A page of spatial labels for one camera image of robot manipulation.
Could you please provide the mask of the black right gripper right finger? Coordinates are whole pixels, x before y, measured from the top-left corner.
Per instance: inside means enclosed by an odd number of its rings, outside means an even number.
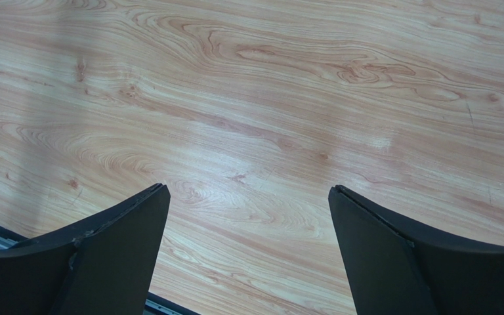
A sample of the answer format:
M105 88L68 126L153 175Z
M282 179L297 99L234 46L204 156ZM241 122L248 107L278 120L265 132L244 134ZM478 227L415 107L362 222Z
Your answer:
M359 314L504 314L504 246L416 221L341 185L329 208Z

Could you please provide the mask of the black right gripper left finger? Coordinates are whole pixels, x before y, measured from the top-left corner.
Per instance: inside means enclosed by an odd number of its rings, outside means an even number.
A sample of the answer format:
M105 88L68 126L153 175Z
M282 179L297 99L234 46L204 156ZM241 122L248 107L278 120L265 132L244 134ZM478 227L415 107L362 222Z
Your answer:
M142 314L170 199L154 184L0 249L0 314Z

